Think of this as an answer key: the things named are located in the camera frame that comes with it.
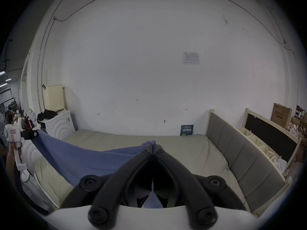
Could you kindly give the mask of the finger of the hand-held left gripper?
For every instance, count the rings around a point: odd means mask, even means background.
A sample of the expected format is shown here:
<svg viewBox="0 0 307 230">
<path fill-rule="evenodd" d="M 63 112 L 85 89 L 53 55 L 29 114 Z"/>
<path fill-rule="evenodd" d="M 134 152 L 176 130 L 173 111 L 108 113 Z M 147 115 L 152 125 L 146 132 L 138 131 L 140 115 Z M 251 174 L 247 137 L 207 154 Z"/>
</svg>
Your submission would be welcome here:
<svg viewBox="0 0 307 230">
<path fill-rule="evenodd" d="M 37 130 L 26 130 L 26 140 L 33 140 L 39 136 Z"/>
</svg>

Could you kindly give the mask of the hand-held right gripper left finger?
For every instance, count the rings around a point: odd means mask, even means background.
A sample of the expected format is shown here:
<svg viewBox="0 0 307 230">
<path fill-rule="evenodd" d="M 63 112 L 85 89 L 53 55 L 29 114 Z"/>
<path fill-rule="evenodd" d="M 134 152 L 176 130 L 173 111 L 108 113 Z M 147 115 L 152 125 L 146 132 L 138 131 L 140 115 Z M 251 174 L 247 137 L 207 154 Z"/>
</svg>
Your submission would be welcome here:
<svg viewBox="0 0 307 230">
<path fill-rule="evenodd" d="M 73 188 L 60 209 L 78 208 L 90 205 L 89 222 L 97 229 L 112 229 L 116 224 L 118 209 L 122 202 L 128 205 L 126 191 L 138 172 L 153 156 L 153 145 L 123 164 L 113 174 L 104 176 L 86 175 Z"/>
</svg>

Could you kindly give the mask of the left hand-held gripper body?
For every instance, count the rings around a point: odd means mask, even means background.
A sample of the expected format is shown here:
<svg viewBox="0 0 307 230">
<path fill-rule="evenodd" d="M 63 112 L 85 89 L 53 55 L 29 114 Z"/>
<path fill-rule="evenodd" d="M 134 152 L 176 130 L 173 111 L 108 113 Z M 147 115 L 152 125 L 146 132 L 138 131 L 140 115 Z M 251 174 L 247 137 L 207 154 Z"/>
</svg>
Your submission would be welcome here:
<svg viewBox="0 0 307 230">
<path fill-rule="evenodd" d="M 22 146 L 22 141 L 26 140 L 26 130 L 22 128 L 22 118 L 19 117 L 16 125 L 7 124 L 4 128 L 4 137 L 9 143 L 15 143 L 17 148 Z M 21 162 L 19 153 L 15 151 L 15 163 L 18 171 L 27 170 L 25 162 Z"/>
</svg>

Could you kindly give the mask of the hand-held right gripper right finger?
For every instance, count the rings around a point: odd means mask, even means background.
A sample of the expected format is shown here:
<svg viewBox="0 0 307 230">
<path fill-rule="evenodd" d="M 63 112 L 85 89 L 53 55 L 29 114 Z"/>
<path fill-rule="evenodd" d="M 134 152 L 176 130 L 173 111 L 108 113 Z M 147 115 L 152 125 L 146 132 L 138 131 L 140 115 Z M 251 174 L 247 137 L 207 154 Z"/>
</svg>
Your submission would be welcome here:
<svg viewBox="0 0 307 230">
<path fill-rule="evenodd" d="M 153 158 L 174 183 L 173 206 L 183 203 L 192 229 L 209 229 L 218 220 L 215 206 L 246 211 L 236 193 L 217 175 L 208 177 L 192 174 L 161 145 L 153 149 Z"/>
</svg>

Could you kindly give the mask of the person's left hand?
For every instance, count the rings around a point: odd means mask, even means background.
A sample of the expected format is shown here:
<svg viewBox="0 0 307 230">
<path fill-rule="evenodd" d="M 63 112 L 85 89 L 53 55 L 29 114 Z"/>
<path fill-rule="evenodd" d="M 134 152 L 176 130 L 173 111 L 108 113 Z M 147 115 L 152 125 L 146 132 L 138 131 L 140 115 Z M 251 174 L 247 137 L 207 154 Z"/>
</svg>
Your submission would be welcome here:
<svg viewBox="0 0 307 230">
<path fill-rule="evenodd" d="M 19 153 L 18 148 L 15 143 L 9 143 L 9 152 L 7 154 L 8 159 L 15 159 L 15 151 Z"/>
</svg>

